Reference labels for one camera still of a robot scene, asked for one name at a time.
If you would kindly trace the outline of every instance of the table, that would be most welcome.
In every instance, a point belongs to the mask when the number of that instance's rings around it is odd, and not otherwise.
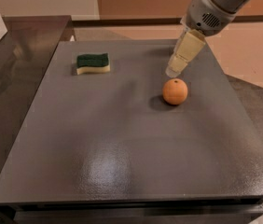
[[[60,43],[0,175],[0,205],[263,202],[263,145],[208,47],[183,74],[187,101],[159,97],[174,43]],[[112,72],[75,76],[89,52],[109,52]]]
[[[0,172],[59,41],[73,33],[70,16],[4,18],[0,40]]]

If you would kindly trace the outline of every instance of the round orange object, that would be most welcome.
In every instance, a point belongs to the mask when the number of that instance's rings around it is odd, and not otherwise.
[[[187,98],[187,93],[187,84],[179,78],[170,79],[162,88],[162,96],[170,105],[183,103]]]

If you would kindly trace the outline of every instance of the floor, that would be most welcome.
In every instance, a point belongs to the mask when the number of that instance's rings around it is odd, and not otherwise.
[[[258,34],[259,31],[263,29],[263,26],[254,26],[253,24],[242,24],[240,27],[232,25],[228,30],[218,36],[211,37],[208,39],[208,44],[212,48],[213,53],[220,62],[223,70],[228,74],[228,79],[230,84],[237,92],[239,99],[242,101],[243,106],[245,107],[248,115],[251,120],[256,125],[256,128],[259,130],[260,137],[263,140],[263,76],[261,74],[256,74],[255,70],[259,73],[261,71],[261,66],[263,63],[254,64],[251,66],[247,65],[245,70],[238,67],[237,64],[232,66],[232,63],[228,62],[228,53],[226,49],[221,48],[222,46],[228,45],[232,46],[232,51],[236,53],[237,57],[244,57],[244,53],[251,53],[249,49],[255,50],[256,44],[251,44],[250,47],[245,46],[244,48],[235,49],[234,47],[239,46],[239,44],[230,44],[229,37],[233,34],[238,34],[238,31],[248,31],[249,29],[254,31],[250,33],[251,36],[255,36],[255,33]],[[95,28],[76,28],[76,39],[78,41],[85,40],[128,40],[128,39],[175,39],[177,38],[182,31],[180,25],[170,25],[170,26],[144,26],[144,27],[95,27]],[[252,224],[263,224],[263,216],[254,220]]]

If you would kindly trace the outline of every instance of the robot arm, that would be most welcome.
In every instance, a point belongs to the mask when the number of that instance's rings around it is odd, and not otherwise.
[[[249,0],[192,0],[182,19],[185,30],[179,38],[166,73],[177,77],[205,45],[204,38],[216,35]]]

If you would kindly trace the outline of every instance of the scouring pad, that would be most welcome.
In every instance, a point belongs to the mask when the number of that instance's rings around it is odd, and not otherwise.
[[[76,58],[76,72],[83,73],[107,73],[110,71],[110,62],[107,53],[84,54]]]

